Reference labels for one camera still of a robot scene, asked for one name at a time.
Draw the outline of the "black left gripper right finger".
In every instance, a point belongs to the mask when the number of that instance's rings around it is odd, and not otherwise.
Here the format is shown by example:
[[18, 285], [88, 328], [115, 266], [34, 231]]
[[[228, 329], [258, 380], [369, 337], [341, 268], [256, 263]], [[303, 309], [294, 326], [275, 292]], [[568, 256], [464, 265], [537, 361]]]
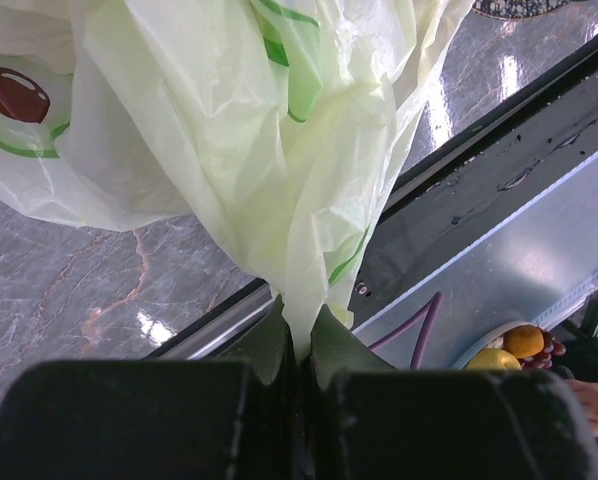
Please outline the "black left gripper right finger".
[[553, 373], [398, 370], [328, 309], [309, 365], [319, 479], [598, 479], [598, 443]]

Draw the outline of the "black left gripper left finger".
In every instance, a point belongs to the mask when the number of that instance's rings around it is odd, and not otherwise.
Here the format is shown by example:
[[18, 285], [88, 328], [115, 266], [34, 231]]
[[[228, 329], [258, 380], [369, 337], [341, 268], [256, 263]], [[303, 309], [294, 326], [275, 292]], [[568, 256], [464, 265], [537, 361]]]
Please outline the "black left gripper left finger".
[[201, 360], [52, 361], [0, 405], [0, 479], [288, 479], [295, 361], [281, 301]]

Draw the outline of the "avocado print plastic bag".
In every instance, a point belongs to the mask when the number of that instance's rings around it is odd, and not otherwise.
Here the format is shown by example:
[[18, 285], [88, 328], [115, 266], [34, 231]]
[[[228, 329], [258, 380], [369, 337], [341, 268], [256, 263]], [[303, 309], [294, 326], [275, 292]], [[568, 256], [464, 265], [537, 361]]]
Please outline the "avocado print plastic bag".
[[298, 357], [364, 251], [468, 1], [0, 1], [0, 200], [127, 231], [191, 213]]

